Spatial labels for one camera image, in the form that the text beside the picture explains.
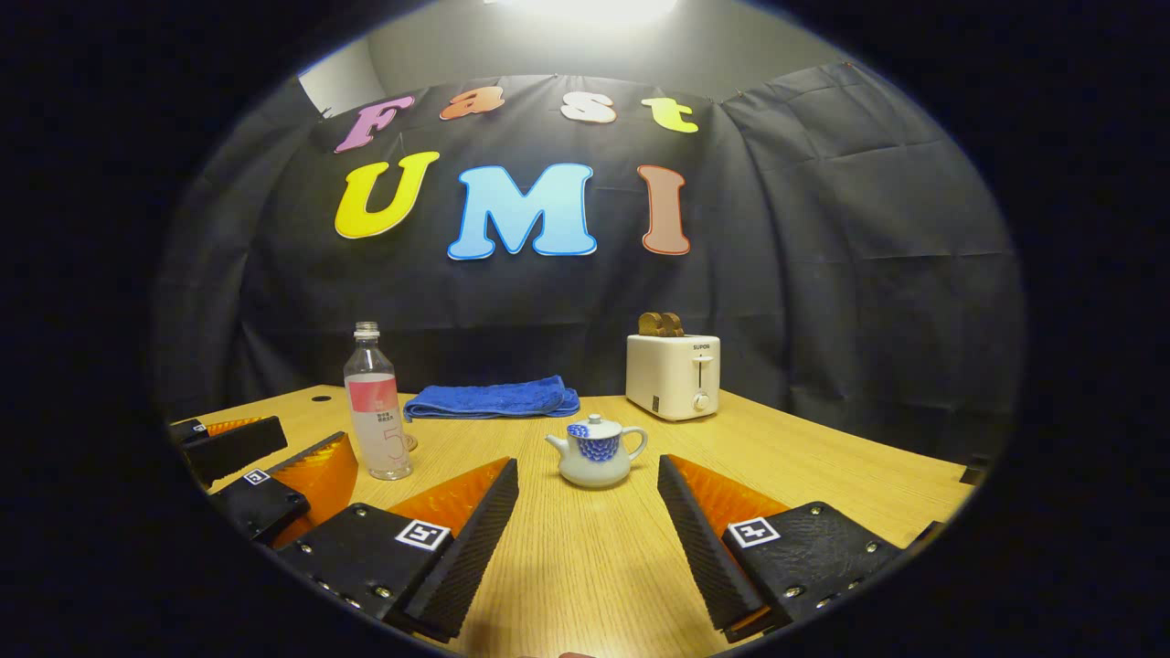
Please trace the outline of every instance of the colorful foam letter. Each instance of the colorful foam letter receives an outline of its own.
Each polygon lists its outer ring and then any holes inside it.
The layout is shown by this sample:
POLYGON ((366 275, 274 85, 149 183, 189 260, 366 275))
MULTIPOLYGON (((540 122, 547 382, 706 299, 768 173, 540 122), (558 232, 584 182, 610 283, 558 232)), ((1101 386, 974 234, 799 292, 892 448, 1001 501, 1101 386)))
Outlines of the colorful foam letter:
POLYGON ((680 105, 674 98, 642 98, 644 105, 649 105, 654 121, 667 130, 679 132, 698 132, 698 126, 682 121, 682 115, 689 115, 690 108, 680 105))
POLYGON ((490 112, 504 104, 503 95, 502 87, 481 87, 464 91, 450 100, 450 105, 439 112, 439 118, 447 121, 467 115, 490 112))
POLYGON ((394 192, 394 199, 390 205, 378 212, 366 211, 366 204, 370 201, 374 181, 381 172, 390 169, 390 163, 373 163, 351 171, 345 177, 345 193, 342 194, 342 203, 337 206, 337 219, 333 221, 337 233, 342 238, 369 238, 398 226, 419 198, 427 165, 438 159, 436 151, 424 151, 398 160, 398 166, 402 167, 398 191, 394 192))
POLYGON ((546 256, 583 256, 597 251, 597 240, 585 226, 585 181, 593 170, 579 164, 555 164, 541 173, 528 194, 502 166, 480 166, 459 176, 467 185, 467 205, 459 240, 447 247, 455 260, 482 259, 496 251, 488 239, 488 217, 508 253, 515 254, 528 240, 543 214, 541 234, 532 249, 546 256))
POLYGON ((642 235, 642 246, 655 254, 681 256, 690 251, 690 240, 682 234, 679 190, 687 184, 677 171, 642 165, 638 176, 646 181, 651 196, 651 229, 642 235))
POLYGON ((390 125, 391 119, 398 114, 398 110, 405 110, 414 104, 414 96, 404 96, 402 98, 394 98, 393 101, 386 101, 385 103, 378 103, 377 105, 370 105, 369 108, 362 108, 358 110, 358 121, 353 124, 353 129, 345 139, 333 149, 335 153, 340 153, 342 151, 349 151, 350 149, 357 149, 358 146, 365 146, 373 140, 372 132, 374 130, 381 130, 390 125))
POLYGON ((565 94, 565 104, 560 107, 560 114, 573 121, 590 121, 593 123, 611 123, 618 118, 618 112, 610 105, 613 101, 604 94, 590 94, 589 91, 570 91, 565 94))

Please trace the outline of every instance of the black cloth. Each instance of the black cloth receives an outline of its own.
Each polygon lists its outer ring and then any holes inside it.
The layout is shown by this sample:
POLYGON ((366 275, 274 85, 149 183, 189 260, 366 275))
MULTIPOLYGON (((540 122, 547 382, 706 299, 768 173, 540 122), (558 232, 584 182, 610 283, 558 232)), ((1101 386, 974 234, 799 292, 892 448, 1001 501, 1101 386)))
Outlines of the black cloth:
POLYGON ((958 146, 893 85, 833 64, 723 103, 564 75, 411 94, 373 142, 343 153, 357 110, 246 123, 197 181, 157 297, 156 375, 176 418, 340 384, 359 320, 379 323, 404 391, 560 375, 583 396, 620 395, 625 336, 642 311, 669 310, 688 333, 720 336, 722 386, 763 404, 957 461, 1006 430, 1023 295, 1004 222, 958 146), (439 119, 486 85, 504 89, 503 107, 439 119), (573 90, 610 96, 618 119, 565 118, 573 90), (654 123, 640 101, 660 96, 690 107, 698 132, 654 123), (337 234, 350 171, 391 164, 369 201, 383 208, 398 160, 431 150, 440 159, 399 226, 337 234), (447 258, 462 171, 503 166, 526 193, 557 163, 593 169, 596 253, 539 255, 534 229, 508 254, 489 226, 491 256, 447 258), (644 164, 686 178, 689 254, 642 247, 644 164))

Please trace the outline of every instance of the gray wall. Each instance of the gray wall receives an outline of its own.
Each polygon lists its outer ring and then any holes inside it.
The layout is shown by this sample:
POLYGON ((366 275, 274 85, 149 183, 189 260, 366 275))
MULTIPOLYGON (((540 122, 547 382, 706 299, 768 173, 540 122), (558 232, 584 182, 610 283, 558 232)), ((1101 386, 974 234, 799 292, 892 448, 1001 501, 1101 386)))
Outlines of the gray wall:
MULTIPOLYGON (((722 101, 737 88, 847 59, 784 16, 739 0, 679 0, 669 13, 633 25, 558 20, 483 0, 439 0, 374 27, 364 41, 384 95, 476 77, 559 73, 722 101)), ((315 69, 356 52, 357 44, 315 69)), ((364 97, 372 92, 365 67, 349 66, 353 80, 345 80, 336 63, 328 75, 312 77, 319 70, 310 70, 302 76, 318 109, 332 107, 326 116, 378 100, 364 97)))

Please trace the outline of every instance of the teapot spout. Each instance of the teapot spout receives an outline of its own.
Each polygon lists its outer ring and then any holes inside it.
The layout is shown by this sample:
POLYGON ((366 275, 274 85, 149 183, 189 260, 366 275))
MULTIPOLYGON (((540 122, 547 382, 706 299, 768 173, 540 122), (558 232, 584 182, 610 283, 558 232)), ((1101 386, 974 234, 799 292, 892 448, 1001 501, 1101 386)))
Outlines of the teapot spout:
POLYGON ((552 444, 552 447, 557 448, 557 452, 560 453, 560 457, 565 457, 566 454, 569 454, 569 441, 566 441, 565 439, 549 434, 544 437, 544 440, 552 444))

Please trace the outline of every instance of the bottle label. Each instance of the bottle label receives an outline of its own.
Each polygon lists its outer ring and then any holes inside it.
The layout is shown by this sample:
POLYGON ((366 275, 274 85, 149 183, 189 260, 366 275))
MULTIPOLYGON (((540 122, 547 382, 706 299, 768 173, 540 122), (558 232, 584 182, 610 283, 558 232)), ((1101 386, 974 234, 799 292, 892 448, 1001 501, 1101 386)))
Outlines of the bottle label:
POLYGON ((393 375, 364 373, 345 378, 353 431, 366 466, 398 471, 411 462, 402 439, 398 381, 393 375))

